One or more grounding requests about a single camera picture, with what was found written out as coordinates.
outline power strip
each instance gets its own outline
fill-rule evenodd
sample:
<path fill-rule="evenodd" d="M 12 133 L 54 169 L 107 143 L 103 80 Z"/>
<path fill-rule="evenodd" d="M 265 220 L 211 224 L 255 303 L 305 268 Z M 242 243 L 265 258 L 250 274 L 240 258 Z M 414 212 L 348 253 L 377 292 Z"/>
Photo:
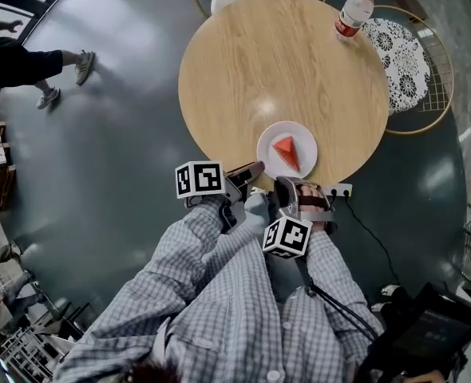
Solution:
<path fill-rule="evenodd" d="M 353 194 L 353 185 L 347 183 L 339 183 L 335 186 L 323 186 L 324 193 L 326 195 L 331 195 L 331 191 L 335 189 L 337 191 L 337 197 L 343 197 L 344 191 L 347 190 L 349 192 L 349 197 Z"/>

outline water bottle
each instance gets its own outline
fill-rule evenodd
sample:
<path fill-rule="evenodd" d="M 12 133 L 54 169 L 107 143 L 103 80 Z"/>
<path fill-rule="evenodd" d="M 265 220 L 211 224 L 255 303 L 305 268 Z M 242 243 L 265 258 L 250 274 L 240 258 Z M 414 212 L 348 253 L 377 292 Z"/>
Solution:
<path fill-rule="evenodd" d="M 372 15 L 374 0 L 347 0 L 334 23 L 338 37 L 349 41 Z"/>

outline plaid shirt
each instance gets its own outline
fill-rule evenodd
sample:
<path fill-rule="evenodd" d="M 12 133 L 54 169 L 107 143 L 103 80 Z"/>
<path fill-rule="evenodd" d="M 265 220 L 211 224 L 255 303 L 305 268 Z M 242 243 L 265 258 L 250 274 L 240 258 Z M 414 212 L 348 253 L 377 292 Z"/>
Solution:
<path fill-rule="evenodd" d="M 219 207 L 219 200 L 204 199 L 170 226 L 150 263 L 74 346 L 55 381 L 97 381 L 127 371 L 149 355 L 168 317 L 164 355 L 182 382 L 352 380 L 370 343 L 306 288 L 279 310 L 262 236 L 248 225 L 221 235 Z M 323 231 L 311 234 L 307 266 L 316 285 L 382 331 Z"/>

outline red cake slice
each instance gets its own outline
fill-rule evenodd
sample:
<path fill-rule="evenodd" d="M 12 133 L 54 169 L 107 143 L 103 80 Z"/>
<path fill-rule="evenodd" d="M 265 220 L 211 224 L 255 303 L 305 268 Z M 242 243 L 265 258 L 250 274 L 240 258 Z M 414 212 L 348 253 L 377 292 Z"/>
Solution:
<path fill-rule="evenodd" d="M 292 136 L 284 137 L 283 139 L 279 140 L 273 144 L 273 148 L 275 148 L 277 153 L 286 164 L 299 172 L 298 155 L 296 153 Z"/>

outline cable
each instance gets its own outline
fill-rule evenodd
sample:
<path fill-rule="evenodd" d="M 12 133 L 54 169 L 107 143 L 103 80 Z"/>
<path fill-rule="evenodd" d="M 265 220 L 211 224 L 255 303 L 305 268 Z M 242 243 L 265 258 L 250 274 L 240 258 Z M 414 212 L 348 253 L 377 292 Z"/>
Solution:
<path fill-rule="evenodd" d="M 365 336 L 371 342 L 373 342 L 379 337 L 376 331 L 372 328 L 372 326 L 368 324 L 368 322 L 365 319 L 363 319 L 361 316 L 356 314 L 353 310 L 350 310 L 347 306 L 343 305 L 341 302 L 337 301 L 335 298 L 329 295 L 326 291 L 321 290 L 318 286 L 314 284 L 313 279 L 310 280 L 310 289 L 313 290 L 318 296 L 323 298 L 333 308 L 335 308 L 335 310 L 339 314 L 341 314 L 352 326 L 354 326 L 359 332 L 362 333 L 363 336 Z M 365 326 L 367 330 L 363 330 L 361 326 L 356 324 L 356 322 L 354 322 L 352 319 L 349 319 L 349 317 L 346 314 L 344 314 L 342 310 L 345 310 L 349 315 L 351 315 L 353 318 L 361 322 L 362 325 Z"/>
<path fill-rule="evenodd" d="M 392 273 L 392 275 L 394 276 L 395 278 L 395 281 L 397 282 L 398 285 L 402 285 L 401 284 L 401 281 L 399 280 L 398 278 L 398 275 L 397 273 L 395 272 L 395 269 L 394 269 L 394 265 L 392 264 L 392 258 L 390 257 L 390 253 L 388 252 L 388 250 L 386 249 L 386 247 L 383 245 L 383 243 L 381 242 L 381 240 L 376 237 L 374 235 L 374 233 L 365 225 L 362 223 L 362 221 L 356 216 L 356 214 L 354 213 L 354 210 L 353 208 L 350 206 L 349 204 L 349 192 L 347 190 L 344 191 L 344 199 L 346 201 L 346 205 L 347 207 L 349 208 L 350 210 L 350 213 L 353 215 L 354 219 L 356 221 L 358 221 L 359 225 L 362 226 L 363 228 L 365 228 L 365 230 L 367 230 L 367 232 L 372 236 L 373 239 L 375 239 L 379 246 L 382 248 L 383 251 L 385 251 L 385 254 L 386 254 L 386 258 L 388 259 L 388 267 L 390 268 L 390 272 Z"/>
<path fill-rule="evenodd" d="M 331 201 L 330 201 L 330 204 L 333 206 L 334 202 L 336 201 L 337 199 L 337 189 L 336 188 L 332 188 L 331 189 Z"/>

